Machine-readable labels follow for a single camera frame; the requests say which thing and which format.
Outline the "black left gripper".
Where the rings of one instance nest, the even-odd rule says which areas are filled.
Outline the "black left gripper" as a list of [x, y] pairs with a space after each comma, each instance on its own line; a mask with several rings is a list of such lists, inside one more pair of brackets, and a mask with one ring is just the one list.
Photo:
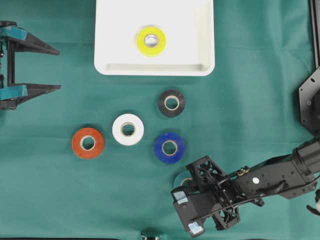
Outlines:
[[59, 90], [60, 85], [15, 84], [15, 52], [58, 56], [60, 51], [10, 20], [0, 21], [0, 109], [15, 110], [18, 105]]

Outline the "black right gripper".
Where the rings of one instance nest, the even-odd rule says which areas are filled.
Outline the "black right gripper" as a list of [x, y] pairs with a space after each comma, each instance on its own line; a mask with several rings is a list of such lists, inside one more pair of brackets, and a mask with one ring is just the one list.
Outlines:
[[239, 206], [252, 203], [258, 207], [264, 205], [261, 197], [248, 197], [237, 189], [235, 180], [250, 170], [244, 166], [230, 174], [226, 174], [209, 156], [204, 156], [186, 166], [192, 180], [187, 184], [190, 194], [197, 193], [209, 197], [213, 206], [194, 220], [203, 223], [211, 217], [218, 231], [227, 230], [240, 221]]

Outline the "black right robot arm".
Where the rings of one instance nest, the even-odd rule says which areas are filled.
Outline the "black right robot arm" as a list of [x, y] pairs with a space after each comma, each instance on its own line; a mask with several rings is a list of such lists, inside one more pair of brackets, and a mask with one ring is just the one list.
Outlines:
[[212, 218], [218, 231], [240, 221], [239, 206], [264, 205], [263, 198], [296, 198], [316, 189], [320, 171], [320, 140], [314, 138], [291, 154], [270, 158], [253, 167], [226, 174], [209, 156], [186, 167], [191, 181], [171, 192], [173, 205], [186, 232], [197, 237]]

